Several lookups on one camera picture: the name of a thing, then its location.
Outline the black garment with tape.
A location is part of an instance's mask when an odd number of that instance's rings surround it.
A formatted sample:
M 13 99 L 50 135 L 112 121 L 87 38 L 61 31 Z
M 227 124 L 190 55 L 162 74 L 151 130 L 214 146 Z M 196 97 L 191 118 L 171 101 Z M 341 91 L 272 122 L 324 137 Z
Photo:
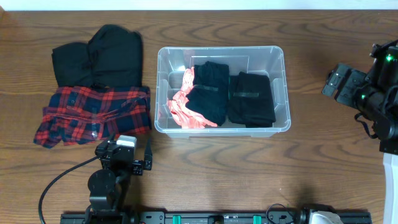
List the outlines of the black garment with tape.
M 230 77 L 228 90 L 228 119 L 232 123 L 270 128 L 276 122 L 268 76 L 239 72 Z

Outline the red navy plaid shirt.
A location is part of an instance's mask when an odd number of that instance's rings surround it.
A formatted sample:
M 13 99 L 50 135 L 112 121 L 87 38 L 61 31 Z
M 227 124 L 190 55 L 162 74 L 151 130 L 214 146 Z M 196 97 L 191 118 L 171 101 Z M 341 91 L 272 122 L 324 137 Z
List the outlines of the red navy plaid shirt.
M 136 135 L 151 130 L 150 89 L 60 87 L 43 108 L 33 142 L 48 149 L 87 144 L 112 134 Z

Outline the coral pink garment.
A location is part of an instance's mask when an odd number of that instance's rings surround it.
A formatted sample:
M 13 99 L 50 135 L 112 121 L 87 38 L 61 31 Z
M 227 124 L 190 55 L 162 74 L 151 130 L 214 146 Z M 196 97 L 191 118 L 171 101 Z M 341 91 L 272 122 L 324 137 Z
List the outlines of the coral pink garment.
M 172 117 L 183 129 L 203 129 L 206 126 L 217 127 L 216 123 L 207 120 L 202 114 L 186 107 L 186 104 L 189 102 L 187 95 L 193 90 L 194 78 L 194 67 L 187 68 L 183 75 L 180 90 L 174 94 L 171 100 L 167 101 L 167 106 Z

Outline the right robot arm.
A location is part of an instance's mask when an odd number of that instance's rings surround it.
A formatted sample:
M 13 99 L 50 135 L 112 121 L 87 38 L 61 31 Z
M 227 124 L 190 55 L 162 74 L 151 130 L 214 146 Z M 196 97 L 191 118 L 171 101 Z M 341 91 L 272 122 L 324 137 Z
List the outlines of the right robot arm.
M 339 63 L 328 75 L 322 94 L 358 110 L 371 139 L 379 140 L 386 179 L 384 223 L 397 223 L 397 41 L 373 44 L 368 72 Z

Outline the dark navy garment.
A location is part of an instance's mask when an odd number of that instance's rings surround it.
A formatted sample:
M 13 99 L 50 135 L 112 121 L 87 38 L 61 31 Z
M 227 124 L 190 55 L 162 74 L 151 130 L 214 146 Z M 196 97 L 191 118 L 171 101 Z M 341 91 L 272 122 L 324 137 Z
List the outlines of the dark navy garment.
M 193 90 L 187 95 L 186 107 L 221 126 L 228 109 L 229 66 L 205 62 L 194 65 Z

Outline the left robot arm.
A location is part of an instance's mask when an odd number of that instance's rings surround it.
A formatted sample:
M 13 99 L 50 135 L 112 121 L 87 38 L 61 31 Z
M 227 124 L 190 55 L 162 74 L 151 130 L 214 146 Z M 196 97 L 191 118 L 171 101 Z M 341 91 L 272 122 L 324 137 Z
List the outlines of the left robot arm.
M 90 203 L 94 211 L 120 210 L 124 202 L 131 177 L 151 170 L 153 153 L 150 140 L 147 141 L 143 160 L 134 158 L 137 139 L 112 134 L 95 149 L 95 155 L 102 169 L 97 170 L 88 180 Z

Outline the large black garment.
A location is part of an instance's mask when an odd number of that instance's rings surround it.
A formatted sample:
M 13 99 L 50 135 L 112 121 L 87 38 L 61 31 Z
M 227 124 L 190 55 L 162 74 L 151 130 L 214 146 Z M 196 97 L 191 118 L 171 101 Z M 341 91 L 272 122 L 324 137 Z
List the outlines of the large black garment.
M 52 50 L 59 87 L 116 88 L 142 85 L 140 33 L 107 24 L 88 43 L 72 42 Z

